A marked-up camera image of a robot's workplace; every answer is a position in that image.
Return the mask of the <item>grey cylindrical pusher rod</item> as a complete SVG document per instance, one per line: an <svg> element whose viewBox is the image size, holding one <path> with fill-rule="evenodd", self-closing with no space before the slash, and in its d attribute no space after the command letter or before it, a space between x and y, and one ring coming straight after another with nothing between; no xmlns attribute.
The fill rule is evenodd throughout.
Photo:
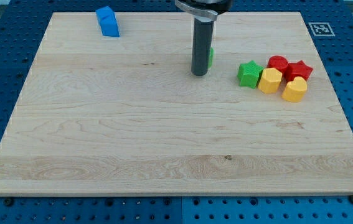
<svg viewBox="0 0 353 224"><path fill-rule="evenodd" d="M196 76L203 76L208 71L213 28L214 21L194 18L191 72Z"/></svg>

